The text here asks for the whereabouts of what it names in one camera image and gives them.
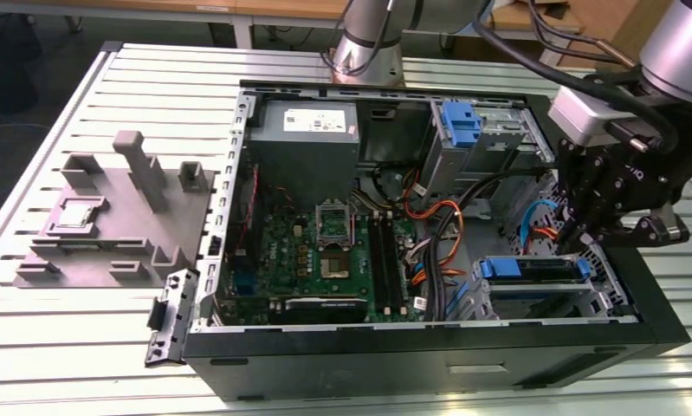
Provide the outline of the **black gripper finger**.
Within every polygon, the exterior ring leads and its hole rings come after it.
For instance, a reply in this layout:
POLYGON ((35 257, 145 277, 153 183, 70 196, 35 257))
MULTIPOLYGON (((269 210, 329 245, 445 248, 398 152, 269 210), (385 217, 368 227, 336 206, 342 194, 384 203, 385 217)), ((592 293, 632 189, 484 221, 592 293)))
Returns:
POLYGON ((573 194, 573 252, 584 250, 585 243, 580 241, 584 233, 596 239, 600 229, 610 228, 618 222, 616 209, 609 203, 613 150, 614 146, 601 146, 589 148, 585 154, 584 171, 573 194))
POLYGON ((565 199, 565 219, 557 235, 557 254, 570 254, 580 250, 578 238, 582 234, 584 190, 577 190, 582 180, 584 148, 569 139, 561 139, 557 145, 557 190, 565 199))

